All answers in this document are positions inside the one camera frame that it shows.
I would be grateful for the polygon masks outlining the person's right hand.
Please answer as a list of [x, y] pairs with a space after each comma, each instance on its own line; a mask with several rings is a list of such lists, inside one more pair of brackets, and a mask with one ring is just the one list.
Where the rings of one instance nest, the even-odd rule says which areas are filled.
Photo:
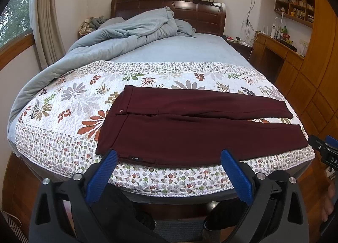
[[334, 210], [332, 203], [333, 197], [335, 196], [335, 184], [331, 183], [328, 187], [327, 195], [325, 196], [324, 206], [321, 211], [321, 217], [323, 222], [327, 222], [328, 216], [330, 216]]

